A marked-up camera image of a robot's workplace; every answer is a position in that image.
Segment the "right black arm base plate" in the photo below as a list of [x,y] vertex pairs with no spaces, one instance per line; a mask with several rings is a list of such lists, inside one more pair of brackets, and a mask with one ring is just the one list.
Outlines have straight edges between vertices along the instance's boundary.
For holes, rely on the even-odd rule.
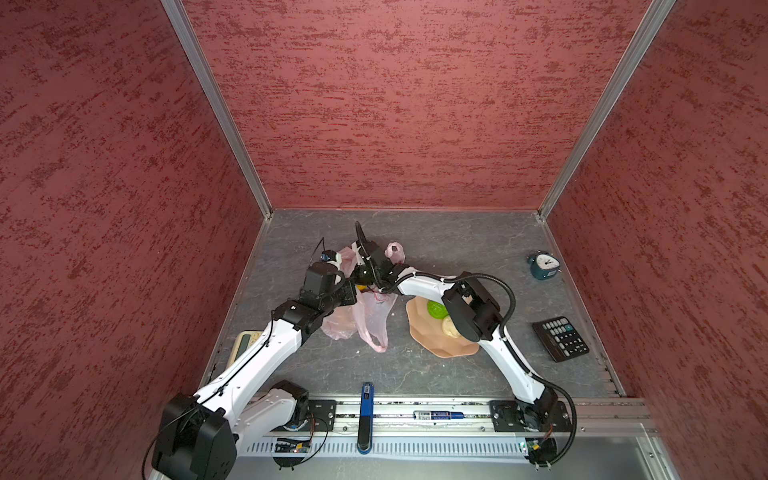
[[492,400],[490,418],[495,432],[568,432],[572,428],[570,414],[564,402],[557,400],[547,406],[519,401]]

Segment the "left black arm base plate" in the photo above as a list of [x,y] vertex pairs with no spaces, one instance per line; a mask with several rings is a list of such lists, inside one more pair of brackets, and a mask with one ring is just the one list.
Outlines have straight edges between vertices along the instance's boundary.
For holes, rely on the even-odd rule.
[[333,429],[337,407],[336,400],[298,400],[290,410],[288,422],[275,426],[271,433],[311,433],[320,429],[324,422],[329,429]]

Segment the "fake pale yellow fruit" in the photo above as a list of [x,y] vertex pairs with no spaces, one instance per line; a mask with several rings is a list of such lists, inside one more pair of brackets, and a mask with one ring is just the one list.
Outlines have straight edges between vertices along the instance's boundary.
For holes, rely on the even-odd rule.
[[450,337],[450,338],[460,338],[461,334],[455,327],[452,319],[450,317],[445,317],[442,320],[441,323],[442,332],[444,335]]

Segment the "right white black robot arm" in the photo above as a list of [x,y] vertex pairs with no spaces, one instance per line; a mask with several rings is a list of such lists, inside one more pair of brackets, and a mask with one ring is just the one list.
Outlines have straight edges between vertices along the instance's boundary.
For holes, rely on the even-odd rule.
[[504,281],[470,272],[441,276],[371,256],[356,262],[353,278],[357,284],[381,293],[422,297],[443,305],[460,336],[478,344],[509,383],[524,429],[578,430],[573,398],[538,375],[508,334],[516,297]]

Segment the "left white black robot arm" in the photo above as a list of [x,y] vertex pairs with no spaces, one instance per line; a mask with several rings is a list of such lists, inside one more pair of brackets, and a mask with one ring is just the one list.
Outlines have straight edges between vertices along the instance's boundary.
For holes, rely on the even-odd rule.
[[356,296],[354,283],[339,274],[307,280],[298,299],[273,310],[265,334],[219,377],[165,406],[141,467],[168,479],[225,479],[249,438],[275,429],[330,433],[332,417],[313,412],[306,389],[290,381],[260,389],[327,316]]

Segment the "fake green round fruit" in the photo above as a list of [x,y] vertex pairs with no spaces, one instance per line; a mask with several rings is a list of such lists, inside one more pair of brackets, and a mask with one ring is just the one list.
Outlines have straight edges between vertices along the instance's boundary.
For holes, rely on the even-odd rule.
[[448,310],[443,304],[431,300],[427,302],[427,313],[437,320],[444,320],[449,316]]

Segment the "pink fruit-print plastic bag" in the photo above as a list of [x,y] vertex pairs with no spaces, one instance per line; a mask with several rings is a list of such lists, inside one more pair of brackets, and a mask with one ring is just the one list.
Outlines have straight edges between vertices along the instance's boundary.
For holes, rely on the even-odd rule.
[[[389,243],[385,255],[394,264],[404,263],[404,249],[398,242]],[[331,263],[340,266],[345,275],[352,274],[353,268],[357,266],[357,256],[352,247],[345,247],[337,257],[337,260]],[[336,308],[323,320],[321,330],[333,340],[349,339],[357,333],[374,351],[383,353],[388,347],[387,317],[396,297],[396,294],[363,291],[358,288],[356,303]]]

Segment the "pink scalloped plastic bowl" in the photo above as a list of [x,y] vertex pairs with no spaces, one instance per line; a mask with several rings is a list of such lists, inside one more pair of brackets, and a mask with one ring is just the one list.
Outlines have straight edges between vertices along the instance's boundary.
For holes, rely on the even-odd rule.
[[443,334],[442,320],[432,318],[427,313],[428,300],[414,297],[406,303],[410,335],[435,356],[443,359],[471,356],[478,352],[477,343],[460,338],[450,338]]

